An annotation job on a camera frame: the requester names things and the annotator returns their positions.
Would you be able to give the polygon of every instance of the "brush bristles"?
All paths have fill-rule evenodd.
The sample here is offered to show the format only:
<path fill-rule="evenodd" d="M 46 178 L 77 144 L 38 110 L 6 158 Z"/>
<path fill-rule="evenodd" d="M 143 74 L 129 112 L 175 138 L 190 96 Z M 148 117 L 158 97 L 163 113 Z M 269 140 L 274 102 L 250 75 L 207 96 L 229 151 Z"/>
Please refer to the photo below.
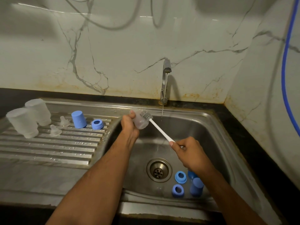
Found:
<path fill-rule="evenodd" d="M 148 113 L 147 111 L 145 110 L 142 110 L 140 115 L 146 120 L 146 121 L 149 121 L 150 119 L 153 119 L 153 116 Z"/>

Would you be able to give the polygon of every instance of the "blue cylinder cap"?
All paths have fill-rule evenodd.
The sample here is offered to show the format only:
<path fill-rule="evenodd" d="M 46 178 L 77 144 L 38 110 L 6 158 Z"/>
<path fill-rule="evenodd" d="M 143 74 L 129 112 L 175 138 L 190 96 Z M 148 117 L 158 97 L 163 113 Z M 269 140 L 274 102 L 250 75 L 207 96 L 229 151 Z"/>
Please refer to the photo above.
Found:
<path fill-rule="evenodd" d="M 103 121 L 101 119 L 96 119 L 92 121 L 93 130 L 100 130 L 104 127 Z"/>
<path fill-rule="evenodd" d="M 179 183 L 179 184 L 184 184 L 187 181 L 187 176 L 183 171 L 178 171 L 175 174 L 175 180 Z"/>
<path fill-rule="evenodd" d="M 194 178 L 190 186 L 190 193 L 193 197 L 200 197 L 202 195 L 204 184 L 200 178 Z"/>
<path fill-rule="evenodd" d="M 173 186 L 173 188 L 172 188 L 173 197 L 176 197 L 176 198 L 183 197 L 184 194 L 185 194 L 185 191 L 181 185 L 176 184 Z"/>
<path fill-rule="evenodd" d="M 198 178 L 198 176 L 193 172 L 193 171 L 190 171 L 188 170 L 187 171 L 187 175 L 189 176 L 190 179 L 194 179 L 194 178 Z"/>
<path fill-rule="evenodd" d="M 74 111 L 71 115 L 72 115 L 75 128 L 81 129 L 86 127 L 86 120 L 82 111 L 80 110 Z"/>

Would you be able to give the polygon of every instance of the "kitchen faucet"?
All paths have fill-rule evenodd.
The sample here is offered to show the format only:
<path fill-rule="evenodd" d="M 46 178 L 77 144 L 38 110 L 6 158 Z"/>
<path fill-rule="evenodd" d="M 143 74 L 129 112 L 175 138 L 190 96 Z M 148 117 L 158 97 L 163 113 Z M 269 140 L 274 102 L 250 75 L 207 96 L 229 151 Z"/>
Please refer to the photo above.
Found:
<path fill-rule="evenodd" d="M 165 59 L 163 62 L 163 81 L 161 84 L 161 91 L 160 91 L 160 105 L 166 105 L 168 102 L 168 98 L 166 98 L 166 91 L 167 91 L 167 82 L 168 82 L 168 73 L 172 72 L 171 70 L 171 62 L 169 59 Z"/>

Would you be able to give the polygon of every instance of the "wall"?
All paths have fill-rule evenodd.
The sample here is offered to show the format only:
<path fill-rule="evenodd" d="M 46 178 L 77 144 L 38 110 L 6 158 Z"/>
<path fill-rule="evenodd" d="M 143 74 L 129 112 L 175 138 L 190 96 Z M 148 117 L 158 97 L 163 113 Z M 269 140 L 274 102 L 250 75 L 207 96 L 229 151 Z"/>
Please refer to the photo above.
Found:
<path fill-rule="evenodd" d="M 223 103 L 274 2 L 0 0 L 0 87 Z"/>
<path fill-rule="evenodd" d="M 228 92 L 225 105 L 300 189 L 300 138 L 281 94 L 281 63 L 293 0 L 278 0 L 265 14 Z M 286 87 L 300 123 L 300 13 L 290 41 Z"/>

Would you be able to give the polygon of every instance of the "blue hose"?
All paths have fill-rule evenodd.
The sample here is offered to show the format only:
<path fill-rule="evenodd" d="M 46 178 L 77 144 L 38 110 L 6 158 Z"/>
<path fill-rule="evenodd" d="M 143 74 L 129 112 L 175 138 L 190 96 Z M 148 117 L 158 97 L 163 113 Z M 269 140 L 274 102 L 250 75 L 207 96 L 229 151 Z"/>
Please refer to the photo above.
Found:
<path fill-rule="evenodd" d="M 297 15 L 298 4 L 299 4 L 299 0 L 295 0 L 294 7 L 293 7 L 293 12 L 292 12 L 292 16 L 291 16 L 291 21 L 290 21 L 290 25 L 289 25 L 289 29 L 287 31 L 287 40 L 285 42 L 283 58 L 282 58 L 282 67 L 281 67 L 281 90 L 282 90 L 283 101 L 284 101 L 285 108 L 287 110 L 287 114 L 289 115 L 289 118 L 290 118 L 296 132 L 298 133 L 298 135 L 300 137 L 300 128 L 299 128 L 299 126 L 298 126 L 298 124 L 297 124 L 297 122 L 294 118 L 294 115 L 292 113 L 290 104 L 287 100 L 287 90 L 286 90 L 286 87 L 285 87 L 285 68 L 286 68 L 286 65 L 287 65 L 287 53 L 288 53 L 288 49 L 289 49 L 289 44 L 290 44 L 290 39 L 291 39 L 291 35 L 292 35 L 292 30 L 293 30 L 295 18 L 296 18 L 296 15 Z"/>

